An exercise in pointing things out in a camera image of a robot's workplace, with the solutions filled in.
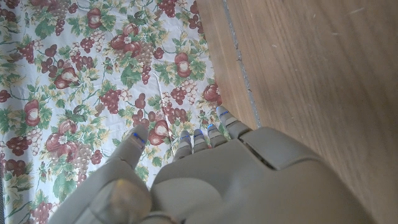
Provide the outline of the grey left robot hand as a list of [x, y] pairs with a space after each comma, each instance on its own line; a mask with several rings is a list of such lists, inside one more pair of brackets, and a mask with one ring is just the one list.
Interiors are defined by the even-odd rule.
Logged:
[[220, 106], [228, 130], [183, 132], [147, 187], [134, 172], [149, 138], [132, 128], [50, 223], [373, 223], [326, 162], [272, 128], [253, 130]]

